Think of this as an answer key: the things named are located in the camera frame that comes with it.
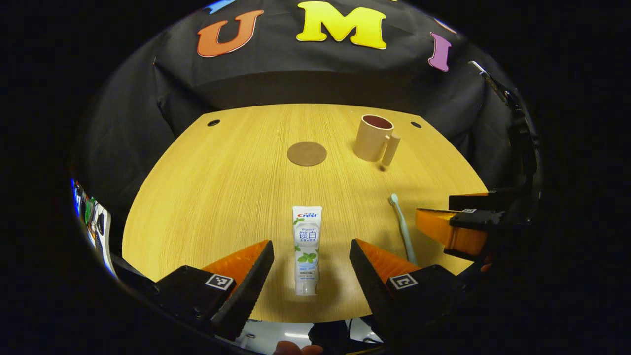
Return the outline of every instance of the round coaster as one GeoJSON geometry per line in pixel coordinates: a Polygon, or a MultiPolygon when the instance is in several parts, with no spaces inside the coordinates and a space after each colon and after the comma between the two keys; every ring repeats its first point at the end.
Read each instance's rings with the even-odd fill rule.
{"type": "Polygon", "coordinates": [[[289,147],[287,157],[297,165],[317,165],[326,159],[326,149],[314,141],[301,141],[289,147]]]}

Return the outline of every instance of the toothpaste tube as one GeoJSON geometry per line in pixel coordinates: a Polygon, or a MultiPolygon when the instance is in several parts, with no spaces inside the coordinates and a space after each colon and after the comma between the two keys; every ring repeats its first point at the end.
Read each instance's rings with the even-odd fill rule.
{"type": "Polygon", "coordinates": [[[320,279],[320,227],[322,206],[293,207],[293,248],[295,250],[296,295],[315,296],[320,279]]]}

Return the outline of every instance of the sticker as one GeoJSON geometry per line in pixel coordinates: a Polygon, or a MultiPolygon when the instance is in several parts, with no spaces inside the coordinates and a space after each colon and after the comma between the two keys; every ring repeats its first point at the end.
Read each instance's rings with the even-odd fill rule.
{"type": "Polygon", "coordinates": [[[400,276],[391,277],[390,279],[392,280],[392,283],[397,290],[418,285],[418,282],[410,274],[403,274],[400,276]]]}
{"type": "Polygon", "coordinates": [[[232,284],[232,278],[227,276],[222,276],[218,274],[214,274],[206,281],[206,285],[212,286],[216,289],[226,291],[228,287],[232,284]]]}
{"type": "Polygon", "coordinates": [[[252,38],[256,18],[263,13],[263,10],[254,10],[235,17],[239,21],[237,36],[228,42],[219,43],[219,31],[227,21],[219,21],[199,30],[198,54],[202,57],[216,57],[243,47],[252,38]]]}
{"type": "Polygon", "coordinates": [[[304,29],[296,35],[296,39],[301,42],[326,40],[327,35],[322,32],[324,26],[337,42],[343,41],[355,29],[355,35],[350,37],[352,44],[386,49],[381,36],[381,21],[386,16],[377,10],[356,8],[344,16],[324,1],[305,1],[299,3],[298,7],[305,10],[304,29]]]}
{"type": "Polygon", "coordinates": [[[451,43],[436,33],[430,32],[430,35],[434,38],[434,53],[430,59],[427,59],[427,62],[436,69],[448,72],[447,54],[449,53],[451,43]]]}
{"type": "Polygon", "coordinates": [[[219,0],[216,3],[212,3],[205,7],[204,9],[210,9],[209,15],[216,13],[217,11],[225,8],[226,6],[234,3],[236,0],[219,0]]]}

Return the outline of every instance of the finger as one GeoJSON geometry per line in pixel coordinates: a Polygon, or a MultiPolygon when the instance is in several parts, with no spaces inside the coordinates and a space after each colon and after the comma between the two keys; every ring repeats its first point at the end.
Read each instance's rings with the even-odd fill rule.
{"type": "Polygon", "coordinates": [[[298,345],[285,340],[279,341],[272,355],[302,355],[298,345]]]}
{"type": "Polygon", "coordinates": [[[482,267],[480,268],[480,272],[487,272],[487,271],[488,271],[488,269],[490,269],[490,268],[491,268],[491,265],[493,265],[493,263],[486,264],[486,265],[482,266],[482,267]]]}
{"type": "Polygon", "coordinates": [[[491,251],[488,253],[487,257],[484,259],[485,263],[490,263],[493,261],[493,259],[495,258],[495,252],[491,251]]]}
{"type": "Polygon", "coordinates": [[[307,345],[302,348],[302,355],[320,355],[324,349],[320,345],[307,345]]]}

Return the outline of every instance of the purple letter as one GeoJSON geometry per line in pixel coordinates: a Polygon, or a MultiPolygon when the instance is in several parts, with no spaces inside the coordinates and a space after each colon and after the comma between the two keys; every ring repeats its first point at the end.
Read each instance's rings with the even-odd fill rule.
{"type": "Polygon", "coordinates": [[[447,66],[447,52],[451,47],[451,43],[436,33],[430,32],[430,35],[434,38],[434,54],[432,54],[432,57],[427,61],[434,68],[445,72],[449,71],[449,67],[447,66]]]}

